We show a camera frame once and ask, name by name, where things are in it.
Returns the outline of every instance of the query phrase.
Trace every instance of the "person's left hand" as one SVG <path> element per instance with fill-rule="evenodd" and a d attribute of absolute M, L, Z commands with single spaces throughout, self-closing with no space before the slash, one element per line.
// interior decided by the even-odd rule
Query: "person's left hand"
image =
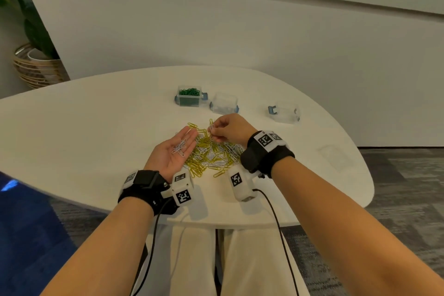
<path fill-rule="evenodd" d="M 180 171 L 186 159 L 196 147 L 197 135 L 196 129 L 190 129 L 188 126 L 184 127 L 173 138 L 160 143 L 154 148 L 143 169 L 159 171 L 160 175 L 171 184 L 174 174 Z M 186 148 L 181 149 L 184 156 L 182 157 L 179 152 L 171 153 L 173 147 L 180 144 L 184 139 L 186 139 Z"/>

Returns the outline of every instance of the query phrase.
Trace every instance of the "black cable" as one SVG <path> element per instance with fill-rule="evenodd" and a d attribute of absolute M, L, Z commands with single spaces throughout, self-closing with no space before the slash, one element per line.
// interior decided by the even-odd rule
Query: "black cable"
<path fill-rule="evenodd" d="M 151 253 L 150 253 L 150 260 L 148 261 L 148 267 L 147 267 L 147 271 L 145 272 L 145 276 L 143 277 L 143 280 L 139 286 L 139 288 L 137 289 L 137 291 L 133 294 L 133 296 L 136 296 L 139 291 L 141 290 L 143 284 L 145 283 L 145 280 L 147 279 L 147 275 L 148 275 L 148 271 L 150 270 L 150 266 L 151 266 L 151 261 L 153 260 L 153 252 L 154 252 L 154 243 L 156 240 L 156 231 L 157 231 L 157 223 L 159 222 L 159 217 L 162 214 L 163 208 L 167 205 L 167 203 L 169 203 L 169 201 L 172 199 L 173 197 L 169 197 L 165 203 L 163 204 L 163 206 L 161 207 L 159 214 L 157 215 L 156 218 L 156 223 L 154 224 L 154 232 L 153 232 L 153 244 L 151 245 Z"/>
<path fill-rule="evenodd" d="M 271 207 L 271 211 L 273 212 L 274 218 L 276 219 L 277 228 L 279 230 L 279 235 L 281 236 L 282 246 L 284 247 L 284 252 L 285 252 L 285 256 L 287 257 L 287 262 L 288 262 L 288 266 L 290 268 L 291 276 L 293 277 L 293 283 L 294 283 L 294 288 L 296 289 L 296 295 L 299 296 L 299 291 L 298 291 L 297 285 L 296 285 L 296 279 L 294 278 L 293 269 L 291 268 L 290 259 L 288 258 L 287 248 L 285 247 L 284 237 L 281 232 L 281 225 L 279 224 L 278 217 L 276 216 L 276 213 L 274 212 L 274 208 L 273 208 L 270 200 L 268 199 L 268 197 L 265 195 L 265 193 L 262 192 L 261 190 L 259 190 L 258 188 L 253 189 L 253 191 L 258 191 L 258 192 L 262 193 L 263 196 L 265 197 L 265 199 L 267 199 L 268 204 Z"/>

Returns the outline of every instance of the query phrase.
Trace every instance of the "floor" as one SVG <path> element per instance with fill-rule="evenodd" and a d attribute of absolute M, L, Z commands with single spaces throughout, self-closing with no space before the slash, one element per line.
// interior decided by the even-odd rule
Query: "floor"
<path fill-rule="evenodd" d="M 375 182 L 367 210 L 444 277 L 444 149 L 362 149 Z M 37 296 L 104 219 L 0 173 L 0 291 Z M 284 229 L 311 296 L 347 295 L 301 226 Z"/>

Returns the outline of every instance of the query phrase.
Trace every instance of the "white wall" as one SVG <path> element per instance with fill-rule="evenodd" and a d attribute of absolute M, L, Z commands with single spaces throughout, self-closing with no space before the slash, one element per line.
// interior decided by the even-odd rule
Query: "white wall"
<path fill-rule="evenodd" d="M 310 0 L 34 1 L 71 79 L 248 67 L 312 97 L 357 145 L 444 145 L 441 20 Z"/>
<path fill-rule="evenodd" d="M 14 49 L 25 42 L 27 39 L 19 12 L 0 8 L 0 98 L 30 90 L 12 65 Z"/>

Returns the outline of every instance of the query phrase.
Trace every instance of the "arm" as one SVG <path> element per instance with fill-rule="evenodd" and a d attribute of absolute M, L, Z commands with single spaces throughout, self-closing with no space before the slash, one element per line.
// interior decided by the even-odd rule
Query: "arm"
<path fill-rule="evenodd" d="M 171 183 L 173 175 L 196 146 L 196 137 L 195 129 L 183 128 L 154 148 L 144 170 L 157 170 Z M 172 154 L 173 146 L 184 138 L 187 139 L 185 157 Z M 41 296 L 130 295 L 153 217 L 153 209 L 145 201 L 123 198 L 59 270 Z"/>
<path fill-rule="evenodd" d="M 220 117 L 214 139 L 247 146 L 257 130 Z M 444 281 L 365 209 L 292 157 L 272 178 L 322 257 L 352 295 L 444 295 Z"/>

